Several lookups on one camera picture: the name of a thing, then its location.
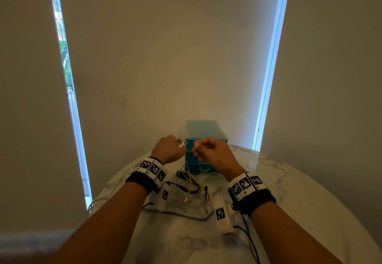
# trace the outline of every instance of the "person's right hand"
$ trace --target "person's right hand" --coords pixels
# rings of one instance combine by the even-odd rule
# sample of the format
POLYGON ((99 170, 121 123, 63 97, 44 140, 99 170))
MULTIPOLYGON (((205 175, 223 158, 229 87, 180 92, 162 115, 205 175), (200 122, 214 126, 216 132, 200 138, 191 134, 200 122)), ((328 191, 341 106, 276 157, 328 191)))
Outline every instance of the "person's right hand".
POLYGON ((198 161, 208 162, 218 170, 228 182, 246 172, 245 169, 239 165, 224 140, 205 138, 194 141, 192 151, 194 152, 194 156, 198 158, 198 161))

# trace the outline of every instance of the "hand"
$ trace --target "hand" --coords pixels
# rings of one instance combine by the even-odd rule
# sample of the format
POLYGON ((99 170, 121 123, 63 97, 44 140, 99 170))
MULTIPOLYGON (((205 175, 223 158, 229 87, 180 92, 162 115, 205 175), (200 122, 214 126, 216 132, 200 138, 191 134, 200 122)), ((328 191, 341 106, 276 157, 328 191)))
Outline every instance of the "hand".
POLYGON ((224 140, 205 138, 194 141, 192 149, 194 156, 200 162, 208 162, 222 173, 227 181, 231 181, 246 172, 233 155, 230 147, 224 140))
POLYGON ((163 164, 177 161, 187 153, 187 149, 179 147, 177 141, 177 138, 172 135, 162 137, 152 150, 150 156, 156 157, 163 164))

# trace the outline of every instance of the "white marble surface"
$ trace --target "white marble surface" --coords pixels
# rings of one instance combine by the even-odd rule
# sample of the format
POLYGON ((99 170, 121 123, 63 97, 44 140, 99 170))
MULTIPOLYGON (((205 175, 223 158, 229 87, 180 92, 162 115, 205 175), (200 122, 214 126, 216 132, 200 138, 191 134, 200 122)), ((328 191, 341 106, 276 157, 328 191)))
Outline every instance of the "white marble surface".
MULTIPOLYGON (((238 162, 248 171, 257 171, 277 203, 306 231, 343 263, 382 263, 382 254, 355 216, 320 184, 288 164, 250 149, 231 146, 238 162)), ((98 196, 91 213, 121 187, 127 170, 136 159, 113 177, 98 196)), ((177 169, 184 159, 173 163, 177 169)), ((259 238, 249 222, 251 236, 262 264, 269 263, 259 238)), ((125 263, 254 263, 248 240, 239 231, 219 234, 215 217, 204 222, 142 211, 125 263)))

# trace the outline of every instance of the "person's left hand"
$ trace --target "person's left hand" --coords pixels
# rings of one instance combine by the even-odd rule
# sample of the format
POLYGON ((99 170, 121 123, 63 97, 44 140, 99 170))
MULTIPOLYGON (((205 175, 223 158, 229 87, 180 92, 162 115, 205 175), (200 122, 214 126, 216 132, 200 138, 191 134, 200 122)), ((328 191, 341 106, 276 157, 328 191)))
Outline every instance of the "person's left hand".
POLYGON ((163 164, 177 161, 187 153, 185 147, 179 147, 177 138, 173 135, 162 137, 151 152, 152 157, 156 157, 163 164))

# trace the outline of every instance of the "marble table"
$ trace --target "marble table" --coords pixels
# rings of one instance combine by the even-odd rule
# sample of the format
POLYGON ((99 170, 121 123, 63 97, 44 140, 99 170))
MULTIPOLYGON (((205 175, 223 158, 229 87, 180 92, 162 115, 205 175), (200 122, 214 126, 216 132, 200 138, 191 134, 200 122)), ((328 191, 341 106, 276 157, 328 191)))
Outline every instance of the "marble table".
MULTIPOLYGON (((331 193, 307 175, 262 153, 231 145, 238 162, 256 171, 285 212, 343 263, 382 263, 382 254, 356 217, 331 193)), ((148 154, 131 162, 101 191, 93 214, 125 182, 129 170, 148 154)), ((177 169, 184 158, 173 163, 177 169)), ((262 264, 269 263, 249 222, 262 264)), ((195 221, 143 210, 124 263, 255 263, 241 231, 224 236, 215 217, 195 221)))

